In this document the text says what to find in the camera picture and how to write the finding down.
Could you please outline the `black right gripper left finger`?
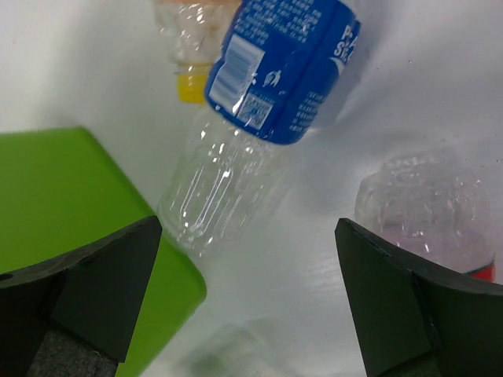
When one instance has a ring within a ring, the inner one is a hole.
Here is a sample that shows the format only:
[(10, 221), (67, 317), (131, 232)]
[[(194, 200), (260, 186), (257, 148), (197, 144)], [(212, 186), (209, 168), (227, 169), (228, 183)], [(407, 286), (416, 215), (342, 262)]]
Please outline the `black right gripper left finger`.
[(160, 244), (148, 216), (1, 275), (3, 376), (114, 376), (127, 357)]

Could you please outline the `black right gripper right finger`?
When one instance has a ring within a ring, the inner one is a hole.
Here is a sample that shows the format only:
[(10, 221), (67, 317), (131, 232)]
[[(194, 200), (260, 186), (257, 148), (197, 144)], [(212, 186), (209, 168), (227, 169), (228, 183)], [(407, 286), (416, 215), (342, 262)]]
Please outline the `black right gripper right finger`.
[(502, 286), (341, 218), (336, 248), (368, 376), (500, 376)]

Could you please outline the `red label bottle red cap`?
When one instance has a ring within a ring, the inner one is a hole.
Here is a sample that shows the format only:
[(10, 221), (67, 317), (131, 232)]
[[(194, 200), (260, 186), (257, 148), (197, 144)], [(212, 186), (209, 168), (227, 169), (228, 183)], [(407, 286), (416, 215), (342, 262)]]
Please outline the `red label bottle red cap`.
[(354, 205), (362, 227), (459, 273), (494, 282), (495, 240), (488, 195), (455, 156), (400, 156), (365, 177)]

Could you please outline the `blue label bottle white cap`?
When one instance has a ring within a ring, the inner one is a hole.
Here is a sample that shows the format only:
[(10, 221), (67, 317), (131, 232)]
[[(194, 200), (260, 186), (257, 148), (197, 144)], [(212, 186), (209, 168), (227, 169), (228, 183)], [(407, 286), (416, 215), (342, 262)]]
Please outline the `blue label bottle white cap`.
[(210, 71), (207, 102), (260, 139), (295, 144), (343, 73), (360, 28), (345, 1), (244, 1)]

